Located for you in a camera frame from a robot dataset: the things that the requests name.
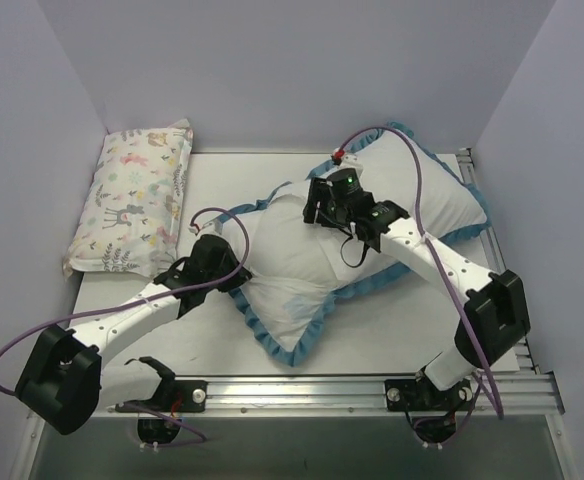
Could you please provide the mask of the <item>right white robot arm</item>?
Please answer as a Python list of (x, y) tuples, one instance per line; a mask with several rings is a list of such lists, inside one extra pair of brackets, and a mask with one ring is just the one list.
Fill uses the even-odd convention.
[(353, 168), (310, 181), (303, 210), (307, 224), (340, 229), (366, 250), (391, 257), (449, 296), (460, 314), (450, 347), (422, 370), (418, 402), (437, 409), (451, 388), (478, 369), (487, 370), (530, 331), (521, 278), (475, 264), (423, 230), (396, 203), (378, 202)]

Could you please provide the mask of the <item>blue white plush pillowcase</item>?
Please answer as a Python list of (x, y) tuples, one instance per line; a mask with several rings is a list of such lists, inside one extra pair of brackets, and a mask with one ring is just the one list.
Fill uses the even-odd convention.
[(488, 224), (478, 190), (396, 122), (215, 223), (251, 274), (232, 294), (236, 307), (263, 349), (292, 367), (339, 300), (413, 271), (444, 289), (437, 267), (450, 246)]

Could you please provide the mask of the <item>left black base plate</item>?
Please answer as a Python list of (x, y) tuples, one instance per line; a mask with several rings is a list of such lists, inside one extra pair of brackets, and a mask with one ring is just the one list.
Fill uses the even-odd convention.
[(131, 398), (115, 404), (117, 412), (131, 413), (131, 404), (163, 414), (202, 413), (205, 410), (208, 383), (202, 379), (177, 378), (161, 382), (148, 394), (135, 393)]

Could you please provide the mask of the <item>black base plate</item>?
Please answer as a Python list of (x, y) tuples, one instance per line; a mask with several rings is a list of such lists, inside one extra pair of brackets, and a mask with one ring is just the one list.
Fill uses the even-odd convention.
[(202, 379), (177, 378), (161, 382), (148, 394), (135, 393), (131, 398), (115, 404), (117, 412), (131, 413), (131, 404), (163, 414), (202, 413), (205, 410), (208, 383)]
[(439, 390), (429, 379), (396, 378), (384, 381), (386, 408), (392, 412), (467, 411), (474, 393), (468, 380)]

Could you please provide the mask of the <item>aluminium mounting rail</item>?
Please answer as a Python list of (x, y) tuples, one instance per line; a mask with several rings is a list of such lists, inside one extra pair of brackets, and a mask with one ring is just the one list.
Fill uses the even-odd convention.
[[(111, 377), (104, 381), (99, 391), (99, 402), (88, 410), (89, 415), (101, 411), (116, 411), (115, 404), (131, 398), (135, 393), (148, 394), (163, 381), (171, 382), (177, 378), (202, 379), (208, 383), (205, 410), (202, 413), (221, 415), (223, 413), (246, 413), (261, 410), (266, 415), (320, 415), (355, 413), (362, 415), (382, 415), (388, 411), (384, 381), (408, 376), (297, 376), (297, 377), (191, 377), (181, 376), (172, 380), (162, 380), (157, 375), (143, 378)], [(478, 391), (477, 382), (469, 378), (473, 393)], [(480, 414), (494, 411), (488, 397), (489, 392), (482, 390), (476, 401), (471, 400), (469, 408), (474, 407)], [(441, 412), (413, 412), (415, 416), (439, 415)]]

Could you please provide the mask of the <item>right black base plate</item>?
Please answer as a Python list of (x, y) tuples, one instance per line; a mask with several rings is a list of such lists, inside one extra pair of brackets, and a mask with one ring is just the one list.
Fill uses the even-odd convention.
[(468, 380), (439, 390), (429, 379), (396, 378), (384, 381), (386, 408), (392, 412), (467, 411), (474, 393)]

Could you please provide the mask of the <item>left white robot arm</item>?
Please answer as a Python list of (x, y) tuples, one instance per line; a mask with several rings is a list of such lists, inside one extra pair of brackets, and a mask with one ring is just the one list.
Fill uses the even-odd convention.
[(106, 365), (146, 334), (201, 306), (210, 292), (242, 286), (252, 277), (245, 262), (226, 240), (205, 234), (190, 256), (128, 303), (91, 311), (86, 322), (72, 328), (46, 327), (17, 382), (17, 399), (62, 435), (105, 407), (165, 410), (176, 395), (176, 375), (169, 367), (151, 356), (131, 359), (114, 374), (104, 372)]

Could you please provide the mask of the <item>right aluminium side rail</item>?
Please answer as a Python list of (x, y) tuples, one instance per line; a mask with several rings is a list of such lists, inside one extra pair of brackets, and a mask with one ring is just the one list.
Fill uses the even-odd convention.
[[(466, 185), (471, 185), (477, 190), (480, 189), (478, 177), (475, 172), (475, 162), (471, 155), (471, 150), (465, 148), (456, 153), (456, 161), (460, 174)], [(503, 273), (506, 270), (506, 263), (500, 249), (496, 232), (492, 226), (480, 234), (480, 240), (486, 259), (490, 268)], [(514, 347), (519, 368), (526, 374), (540, 374), (540, 369), (534, 360), (530, 350), (528, 336), (525, 335)]]

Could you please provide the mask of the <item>animal print white pillow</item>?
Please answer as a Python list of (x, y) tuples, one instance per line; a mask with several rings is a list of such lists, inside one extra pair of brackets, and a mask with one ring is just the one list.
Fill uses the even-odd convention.
[(176, 260), (192, 144), (187, 119), (106, 135), (63, 259), (66, 277), (108, 272), (151, 278)]

